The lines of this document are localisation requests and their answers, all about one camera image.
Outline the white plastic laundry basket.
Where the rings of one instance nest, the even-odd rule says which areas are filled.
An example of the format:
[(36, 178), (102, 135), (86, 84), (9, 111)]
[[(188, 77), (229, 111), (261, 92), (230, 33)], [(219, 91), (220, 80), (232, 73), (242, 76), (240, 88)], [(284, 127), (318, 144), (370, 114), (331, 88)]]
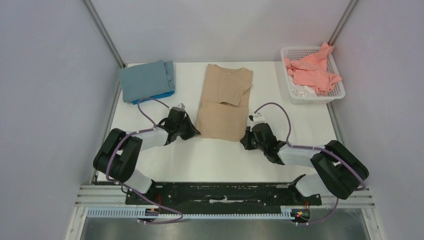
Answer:
[(295, 89), (292, 87), (289, 75), (287, 73), (286, 63), (284, 62), (285, 57), (289, 60), (300, 60), (303, 57), (306, 57), (310, 54), (317, 53), (320, 50), (320, 46), (286, 46), (280, 50), (281, 59), (283, 61), (283, 77), (286, 84), (286, 92), (288, 93), (289, 100), (292, 104), (295, 105), (325, 105), (330, 103), (333, 100), (339, 100), (345, 97), (346, 91), (344, 89), (343, 83), (337, 83), (333, 90), (327, 95), (317, 95), (317, 96), (303, 96), (298, 91), (295, 92)]

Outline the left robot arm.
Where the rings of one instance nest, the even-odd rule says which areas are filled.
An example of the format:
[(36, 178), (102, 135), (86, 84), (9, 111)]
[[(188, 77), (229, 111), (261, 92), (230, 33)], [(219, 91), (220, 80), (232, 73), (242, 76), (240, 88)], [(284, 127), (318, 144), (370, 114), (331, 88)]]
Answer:
[(187, 112), (174, 106), (168, 116), (152, 128), (134, 132), (112, 129), (97, 152), (93, 167), (107, 175), (107, 180), (137, 191), (137, 197), (144, 204), (152, 204), (157, 198), (157, 191), (151, 187), (154, 180), (136, 169), (140, 152), (169, 145), (177, 138), (186, 141), (200, 134)]

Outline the white t shirt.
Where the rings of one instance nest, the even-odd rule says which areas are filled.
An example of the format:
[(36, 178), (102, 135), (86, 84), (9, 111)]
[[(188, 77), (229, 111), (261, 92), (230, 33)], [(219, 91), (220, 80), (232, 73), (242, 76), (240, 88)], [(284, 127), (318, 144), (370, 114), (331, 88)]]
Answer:
[(289, 91), (294, 94), (295, 96), (300, 97), (317, 97), (317, 93), (314, 89), (307, 85), (300, 85), (294, 83), (294, 79), (292, 76), (288, 76), (288, 88)]

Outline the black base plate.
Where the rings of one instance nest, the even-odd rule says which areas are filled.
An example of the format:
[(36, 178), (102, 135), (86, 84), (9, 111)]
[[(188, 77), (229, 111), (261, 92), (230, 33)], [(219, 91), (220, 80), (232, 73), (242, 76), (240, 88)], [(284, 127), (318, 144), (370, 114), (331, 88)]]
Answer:
[(145, 196), (189, 214), (278, 214), (282, 206), (320, 206), (287, 182), (154, 182)]

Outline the grey-blue folded t shirt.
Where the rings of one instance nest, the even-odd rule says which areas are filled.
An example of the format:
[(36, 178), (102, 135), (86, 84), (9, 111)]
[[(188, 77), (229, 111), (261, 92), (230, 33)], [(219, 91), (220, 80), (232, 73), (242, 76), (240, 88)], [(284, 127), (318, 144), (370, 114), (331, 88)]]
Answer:
[(144, 63), (119, 70), (122, 100), (135, 100), (175, 91), (175, 69), (172, 60)]

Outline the pink t shirt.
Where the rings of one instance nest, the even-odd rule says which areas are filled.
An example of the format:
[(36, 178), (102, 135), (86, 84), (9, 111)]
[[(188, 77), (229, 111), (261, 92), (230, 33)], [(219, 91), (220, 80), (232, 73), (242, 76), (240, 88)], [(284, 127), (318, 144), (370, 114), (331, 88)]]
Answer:
[(340, 75), (331, 73), (327, 69), (328, 56), (333, 52), (334, 46), (324, 42), (320, 50), (307, 55), (300, 60), (284, 58), (286, 70), (293, 77), (294, 83), (309, 86), (318, 96), (325, 96), (331, 92), (335, 85), (342, 81)]

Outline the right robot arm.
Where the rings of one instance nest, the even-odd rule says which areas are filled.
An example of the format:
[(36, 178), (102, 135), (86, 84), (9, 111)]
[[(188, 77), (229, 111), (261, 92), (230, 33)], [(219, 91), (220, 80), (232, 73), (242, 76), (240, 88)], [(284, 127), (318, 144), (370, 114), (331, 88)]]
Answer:
[(289, 199), (302, 204), (309, 197), (330, 193), (346, 200), (369, 177), (367, 167), (341, 142), (331, 140), (323, 146), (293, 145), (278, 140), (268, 123), (248, 126), (240, 140), (245, 150), (259, 150), (273, 164), (298, 165), (315, 169), (314, 174), (296, 178)]

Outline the aluminium frame rail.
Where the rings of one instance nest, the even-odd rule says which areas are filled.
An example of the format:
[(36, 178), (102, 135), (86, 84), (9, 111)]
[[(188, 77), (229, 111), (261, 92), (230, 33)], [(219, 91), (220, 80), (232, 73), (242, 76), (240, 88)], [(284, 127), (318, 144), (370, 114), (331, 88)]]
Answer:
[(118, 65), (120, 69), (124, 69), (126, 67), (126, 64), (123, 58), (121, 57), (121, 55), (119, 54), (117, 47), (113, 43), (113, 40), (111, 36), (109, 35), (108, 30), (106, 26), (104, 25), (94, 3), (91, 0), (82, 0), (82, 3), (85, 5), (85, 8), (87, 9), (94, 24), (96, 25), (96, 28), (100, 32), (100, 35), (102, 39), (104, 40), (107, 48), (111, 52), (116, 64)]

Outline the beige t shirt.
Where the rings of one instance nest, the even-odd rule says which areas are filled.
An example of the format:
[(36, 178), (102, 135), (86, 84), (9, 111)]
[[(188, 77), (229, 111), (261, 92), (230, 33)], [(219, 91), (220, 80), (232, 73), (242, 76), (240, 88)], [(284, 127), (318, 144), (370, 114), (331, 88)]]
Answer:
[(195, 127), (200, 137), (238, 142), (245, 135), (253, 71), (209, 64)]

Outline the bright blue folded t shirt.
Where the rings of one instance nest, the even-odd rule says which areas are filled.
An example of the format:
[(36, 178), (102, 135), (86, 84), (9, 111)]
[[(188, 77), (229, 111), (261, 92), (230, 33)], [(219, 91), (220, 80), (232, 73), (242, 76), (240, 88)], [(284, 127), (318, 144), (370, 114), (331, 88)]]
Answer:
[[(163, 99), (163, 98), (167, 98), (172, 96), (175, 93), (175, 91), (169, 91), (169, 92), (165, 92), (165, 93), (161, 93), (161, 94), (157, 94), (157, 95), (153, 95), (150, 97), (146, 97), (146, 99), (142, 100), (141, 102), (145, 102), (145, 101), (149, 101), (149, 99), (147, 98), (152, 98), (152, 99)], [(131, 103), (133, 105), (137, 105), (138, 104), (139, 99), (132, 101)]]

